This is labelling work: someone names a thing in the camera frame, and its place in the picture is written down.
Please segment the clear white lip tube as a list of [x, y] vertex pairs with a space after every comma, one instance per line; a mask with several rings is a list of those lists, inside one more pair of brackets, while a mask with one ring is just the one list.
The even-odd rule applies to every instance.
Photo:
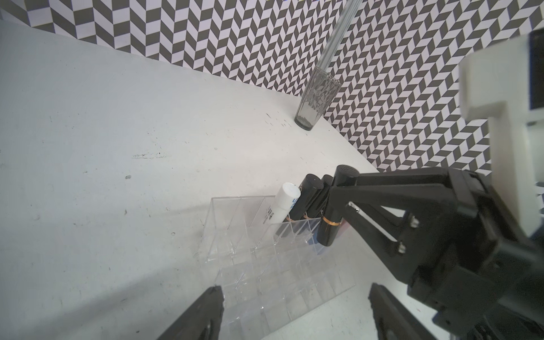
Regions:
[[263, 224], [274, 225], [282, 223], [300, 198], [298, 186], [290, 182], [282, 184], [272, 203], [266, 208]]

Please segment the black lipstick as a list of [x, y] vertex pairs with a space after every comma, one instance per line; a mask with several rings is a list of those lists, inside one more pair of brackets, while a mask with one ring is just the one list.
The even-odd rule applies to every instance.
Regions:
[[298, 235], [303, 229], [304, 214], [310, 207], [317, 194], [323, 190], [324, 183], [320, 177], [314, 174], [307, 174], [303, 182], [299, 185], [300, 198], [289, 212], [287, 218], [283, 221], [280, 228], [276, 231], [276, 236], [287, 237], [291, 233]]
[[322, 177], [323, 189], [319, 190], [311, 202], [309, 208], [306, 210], [304, 217], [306, 219], [318, 218], [322, 214], [324, 207], [326, 206], [328, 192], [333, 183], [333, 177], [325, 174]]
[[[359, 171], [349, 165], [341, 164], [336, 168], [332, 182], [332, 189], [343, 186], [355, 186]], [[339, 231], [339, 226], [342, 221], [341, 214], [332, 204], [331, 193], [328, 194], [327, 204], [321, 217], [321, 221], [317, 228], [316, 240], [322, 246], [331, 246]]]

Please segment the clear acrylic lipstick organizer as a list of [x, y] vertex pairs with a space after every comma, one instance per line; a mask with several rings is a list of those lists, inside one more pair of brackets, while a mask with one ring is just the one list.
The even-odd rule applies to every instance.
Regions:
[[315, 241], [320, 219], [266, 223], [271, 196], [212, 198], [198, 249], [221, 286], [220, 339], [263, 339], [355, 286], [346, 242]]

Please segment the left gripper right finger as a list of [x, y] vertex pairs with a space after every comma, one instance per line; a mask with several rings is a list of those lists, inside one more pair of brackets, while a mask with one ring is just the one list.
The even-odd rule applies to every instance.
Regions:
[[368, 300], [379, 340], [436, 339], [385, 286], [373, 283]]

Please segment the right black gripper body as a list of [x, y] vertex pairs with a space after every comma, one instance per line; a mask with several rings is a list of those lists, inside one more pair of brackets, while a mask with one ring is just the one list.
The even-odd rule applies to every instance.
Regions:
[[458, 336], [543, 334], [543, 250], [478, 174], [408, 170], [403, 277]]

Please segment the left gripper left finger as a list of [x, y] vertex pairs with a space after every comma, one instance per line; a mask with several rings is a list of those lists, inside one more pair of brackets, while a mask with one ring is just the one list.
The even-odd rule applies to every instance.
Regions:
[[158, 337], [158, 340], [218, 340], [225, 311], [224, 302], [222, 287], [209, 287]]

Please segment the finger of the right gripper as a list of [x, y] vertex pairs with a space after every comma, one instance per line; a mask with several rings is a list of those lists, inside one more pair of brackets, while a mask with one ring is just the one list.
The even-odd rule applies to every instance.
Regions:
[[336, 204], [335, 199], [331, 203], [397, 280], [402, 283], [412, 280], [418, 263], [415, 255], [409, 252], [404, 233], [417, 230], [419, 221], [411, 212], [405, 211], [399, 217], [393, 209], [381, 205]]
[[335, 203], [415, 204], [449, 198], [451, 180], [444, 168], [361, 174], [354, 185], [335, 188]]

